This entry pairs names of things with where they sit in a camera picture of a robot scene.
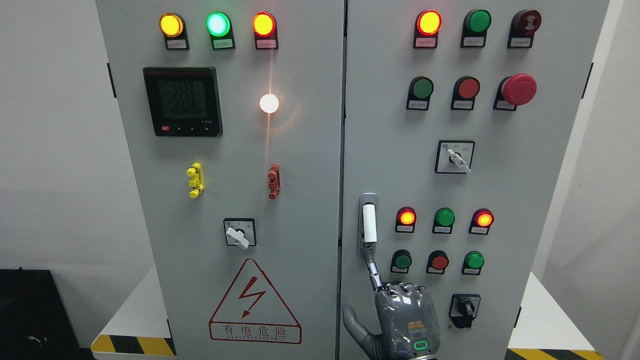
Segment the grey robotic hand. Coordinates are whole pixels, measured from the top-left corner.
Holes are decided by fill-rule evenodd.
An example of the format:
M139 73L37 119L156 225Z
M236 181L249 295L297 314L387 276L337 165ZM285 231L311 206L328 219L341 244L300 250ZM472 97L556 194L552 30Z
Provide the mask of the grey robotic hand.
M374 292L381 333L374 334L359 322L352 306L342 306L342 322L370 360L434 360L441 345L441 331L430 291L409 282L384 283L373 249L362 247Z

